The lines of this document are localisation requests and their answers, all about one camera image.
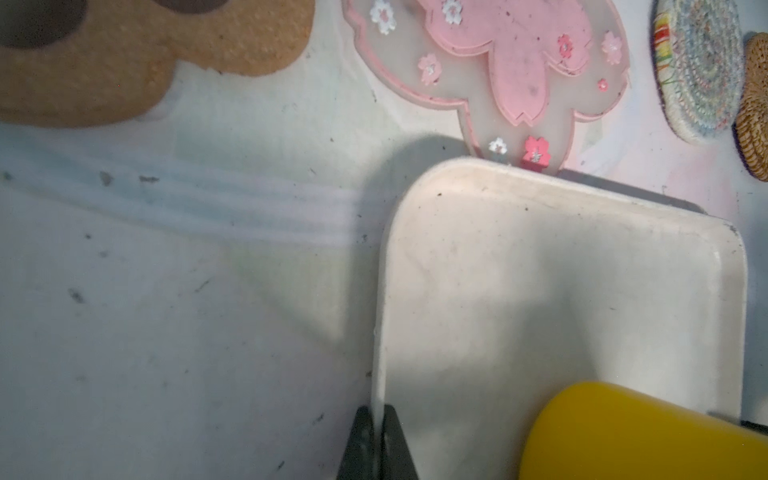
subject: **coiled fabric coaster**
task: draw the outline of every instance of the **coiled fabric coaster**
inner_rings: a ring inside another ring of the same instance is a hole
[[[656,76],[664,113],[678,137],[706,143],[739,111],[744,53],[733,0],[659,0]]]
[[[736,133],[747,170],[768,181],[768,33],[746,44],[746,83]]]

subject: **cherry blossom decoration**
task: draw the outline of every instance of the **cherry blossom decoration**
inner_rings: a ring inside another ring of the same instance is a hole
[[[603,37],[603,52],[605,53],[605,60],[609,64],[619,65],[621,63],[622,46],[621,38],[614,35],[612,31],[605,33],[605,37]]]
[[[422,71],[422,83],[424,85],[436,84],[442,73],[442,65],[435,54],[430,53],[419,59],[419,70]]]
[[[442,14],[450,25],[462,23],[462,3],[459,0],[445,0],[442,4]]]
[[[376,0],[371,8],[371,21],[379,26],[379,31],[384,35],[389,35],[397,26],[395,22],[395,12],[392,6],[385,0]]]
[[[507,144],[504,143],[501,137],[496,137],[490,144],[488,149],[493,153],[496,160],[503,160],[507,154]]]
[[[525,140],[525,155],[523,155],[523,166],[541,171],[549,166],[549,142],[543,137],[528,137]]]
[[[457,111],[476,157],[556,174],[575,121],[602,117],[627,88],[626,45],[618,47],[617,65],[600,50],[605,32],[624,36],[611,0],[340,1],[373,73],[406,100]],[[389,26],[393,12],[396,30]],[[600,89],[601,79],[610,94],[584,94]],[[524,160],[534,131],[547,132],[547,148]]]
[[[574,44],[571,41],[571,37],[568,35],[562,35],[558,38],[558,45],[560,45],[560,56],[562,58],[570,58],[571,52],[574,49]]]

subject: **woven coaster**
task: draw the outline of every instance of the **woven coaster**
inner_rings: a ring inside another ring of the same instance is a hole
[[[733,0],[659,0],[656,76],[664,113],[678,137],[706,143],[739,111],[744,55]]]
[[[315,0],[0,2],[0,121],[107,124],[159,102],[177,59],[263,75],[310,37]]]
[[[746,83],[736,133],[747,170],[768,181],[768,33],[746,44]]]

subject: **dirt speck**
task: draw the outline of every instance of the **dirt speck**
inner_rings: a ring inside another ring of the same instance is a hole
[[[78,289],[76,288],[67,289],[67,293],[69,293],[69,296],[72,297],[75,303],[85,303],[85,299],[83,298],[83,295],[80,293]]]
[[[98,173],[98,177],[101,179],[101,184],[105,187],[109,187],[112,183],[112,180],[114,180],[114,177],[112,177],[108,172],[100,171]]]
[[[198,288],[196,288],[196,289],[194,290],[194,292],[195,292],[195,293],[200,293],[200,291],[201,291],[201,290],[202,290],[202,289],[203,289],[203,288],[204,288],[204,287],[205,287],[205,286],[206,286],[208,283],[210,283],[210,281],[211,281],[211,280],[213,280],[213,279],[214,279],[214,278],[213,278],[213,277],[211,277],[211,278],[209,278],[208,280],[204,281],[202,285],[200,285]]]

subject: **yellow cup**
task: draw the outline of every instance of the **yellow cup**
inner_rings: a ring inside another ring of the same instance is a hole
[[[578,383],[536,418],[520,480],[768,479],[768,437],[620,386]]]

